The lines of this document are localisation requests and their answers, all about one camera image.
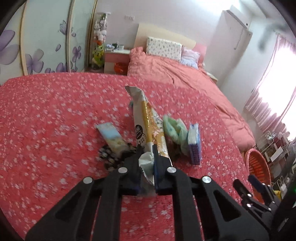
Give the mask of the right pink nightstand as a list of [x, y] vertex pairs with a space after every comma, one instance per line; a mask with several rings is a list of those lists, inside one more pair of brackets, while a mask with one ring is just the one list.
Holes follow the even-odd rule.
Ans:
[[210, 79], [215, 83], [217, 84], [218, 82], [218, 78], [216, 78], [213, 74], [209, 73], [206, 71], [206, 74], [210, 77]]

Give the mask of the pink striped pillow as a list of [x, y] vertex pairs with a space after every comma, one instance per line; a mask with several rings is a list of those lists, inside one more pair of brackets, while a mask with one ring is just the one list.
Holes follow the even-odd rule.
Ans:
[[198, 69], [200, 57], [201, 54], [199, 52], [183, 47], [180, 63], [185, 66]]

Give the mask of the floral hand cream tube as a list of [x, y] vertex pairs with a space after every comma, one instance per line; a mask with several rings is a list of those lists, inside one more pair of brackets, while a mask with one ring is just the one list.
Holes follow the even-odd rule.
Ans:
[[102, 123], [96, 126], [109, 148], [117, 157], [129, 150], [129, 146], [112, 123]]

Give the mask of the left pink nightstand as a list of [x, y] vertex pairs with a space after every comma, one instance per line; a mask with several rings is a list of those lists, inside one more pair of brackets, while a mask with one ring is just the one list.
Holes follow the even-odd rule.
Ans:
[[104, 73], [127, 75], [130, 50], [112, 50], [104, 53]]

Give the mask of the red floral tablecloth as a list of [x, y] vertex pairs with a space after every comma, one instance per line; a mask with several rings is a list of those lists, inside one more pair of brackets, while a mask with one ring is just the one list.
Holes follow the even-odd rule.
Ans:
[[84, 177], [107, 175], [98, 124], [113, 123], [125, 141], [136, 143], [127, 85], [142, 89], [159, 115], [200, 125], [201, 164], [181, 157], [179, 169], [212, 177], [236, 201], [235, 179], [250, 188], [233, 138], [197, 90], [94, 73], [22, 76], [1, 86], [1, 210], [21, 238]]

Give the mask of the yellow white snack wrapper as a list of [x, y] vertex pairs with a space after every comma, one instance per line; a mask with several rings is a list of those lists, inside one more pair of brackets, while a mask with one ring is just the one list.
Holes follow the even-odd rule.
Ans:
[[137, 144], [144, 149], [138, 161], [142, 171], [141, 193], [152, 196], [155, 193], [153, 146], [157, 147], [160, 156], [169, 158], [163, 120], [149, 103], [143, 90], [136, 86], [126, 86], [125, 90], [132, 97]]

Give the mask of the green yellow plush toy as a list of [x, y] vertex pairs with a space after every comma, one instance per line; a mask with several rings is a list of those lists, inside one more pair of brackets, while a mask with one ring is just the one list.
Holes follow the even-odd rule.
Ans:
[[92, 56], [92, 67], [95, 69], [102, 68], [104, 65], [104, 46], [96, 46], [92, 52]]

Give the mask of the floral white pillow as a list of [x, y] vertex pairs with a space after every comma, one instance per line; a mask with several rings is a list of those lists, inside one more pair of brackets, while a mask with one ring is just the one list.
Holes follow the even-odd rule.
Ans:
[[147, 55], [160, 56], [181, 61], [182, 44], [170, 40], [147, 37], [145, 52]]

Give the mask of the blue tissue pack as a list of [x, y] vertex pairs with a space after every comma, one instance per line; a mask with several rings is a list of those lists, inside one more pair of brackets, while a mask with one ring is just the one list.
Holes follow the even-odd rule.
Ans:
[[199, 131], [199, 124], [191, 124], [189, 126], [188, 147], [191, 157], [192, 165], [199, 165], [202, 160], [201, 135]]

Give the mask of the beige pink headboard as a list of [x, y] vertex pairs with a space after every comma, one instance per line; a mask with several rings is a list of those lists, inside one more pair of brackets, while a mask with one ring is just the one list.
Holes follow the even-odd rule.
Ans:
[[207, 46], [199, 44], [195, 40], [187, 38], [181, 34], [171, 32], [169, 30], [157, 27], [152, 24], [146, 24], [146, 23], [138, 24], [137, 35], [135, 37], [133, 48], [143, 47], [145, 50], [147, 37], [154, 37], [154, 38], [160, 38], [160, 39], [178, 42], [188, 49], [199, 52], [201, 54], [199, 58], [200, 64], [202, 64], [204, 61]]

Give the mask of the wall socket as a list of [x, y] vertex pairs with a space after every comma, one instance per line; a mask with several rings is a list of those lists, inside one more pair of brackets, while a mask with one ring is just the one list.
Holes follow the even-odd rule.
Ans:
[[125, 16], [126, 20], [131, 20], [134, 21], [135, 20], [135, 16]]

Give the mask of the mint green cloth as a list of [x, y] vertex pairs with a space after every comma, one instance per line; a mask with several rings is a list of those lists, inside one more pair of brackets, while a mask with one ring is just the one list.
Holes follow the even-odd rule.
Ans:
[[174, 119], [168, 115], [163, 116], [164, 133], [177, 145], [181, 153], [189, 156], [188, 130], [184, 122], [178, 118]]

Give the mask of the sliding wardrobe with flowers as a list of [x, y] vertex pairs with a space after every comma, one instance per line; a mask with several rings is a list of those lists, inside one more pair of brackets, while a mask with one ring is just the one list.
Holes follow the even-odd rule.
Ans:
[[97, 1], [24, 1], [1, 33], [1, 84], [23, 75], [83, 72]]

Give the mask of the dark floral cloth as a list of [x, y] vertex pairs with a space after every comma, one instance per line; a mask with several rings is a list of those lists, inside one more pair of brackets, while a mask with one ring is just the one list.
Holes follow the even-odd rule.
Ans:
[[124, 165], [125, 159], [136, 153], [137, 149], [131, 143], [128, 143], [128, 149], [123, 151], [120, 157], [117, 157], [108, 144], [103, 145], [98, 151], [99, 161], [102, 161], [104, 168], [108, 172], [120, 168]]

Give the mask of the bed with salmon duvet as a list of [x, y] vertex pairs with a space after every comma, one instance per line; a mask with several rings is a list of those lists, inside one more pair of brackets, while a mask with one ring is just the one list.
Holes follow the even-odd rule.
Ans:
[[240, 152], [255, 147], [249, 125], [203, 69], [188, 67], [169, 58], [147, 55], [143, 47], [133, 48], [129, 58], [128, 76], [140, 76], [201, 92], [217, 109]]

